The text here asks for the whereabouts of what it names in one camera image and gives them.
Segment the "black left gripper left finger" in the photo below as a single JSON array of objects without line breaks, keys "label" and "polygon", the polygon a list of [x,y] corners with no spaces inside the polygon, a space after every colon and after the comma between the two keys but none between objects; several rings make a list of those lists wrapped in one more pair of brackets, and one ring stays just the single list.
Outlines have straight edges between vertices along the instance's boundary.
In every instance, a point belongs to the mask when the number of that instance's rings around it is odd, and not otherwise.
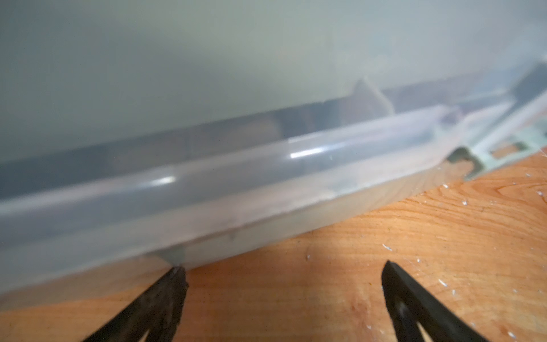
[{"label": "black left gripper left finger", "polygon": [[172,341],[189,285],[182,266],[173,267],[86,341]]}]

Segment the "grey translucent plastic storage box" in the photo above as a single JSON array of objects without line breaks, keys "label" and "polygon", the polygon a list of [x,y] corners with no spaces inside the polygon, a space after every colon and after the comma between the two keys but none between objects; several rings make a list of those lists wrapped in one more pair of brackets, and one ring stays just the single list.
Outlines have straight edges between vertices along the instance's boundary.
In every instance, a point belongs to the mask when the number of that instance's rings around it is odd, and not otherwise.
[{"label": "grey translucent plastic storage box", "polygon": [[3,1],[1,293],[255,248],[545,108],[545,1]]}]

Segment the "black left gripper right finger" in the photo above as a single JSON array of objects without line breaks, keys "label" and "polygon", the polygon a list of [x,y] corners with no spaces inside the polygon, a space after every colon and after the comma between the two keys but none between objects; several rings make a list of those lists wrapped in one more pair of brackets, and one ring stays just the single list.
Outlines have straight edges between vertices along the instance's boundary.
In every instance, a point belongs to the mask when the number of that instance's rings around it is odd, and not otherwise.
[{"label": "black left gripper right finger", "polygon": [[399,341],[485,341],[401,266],[387,261],[381,274],[385,305]]}]

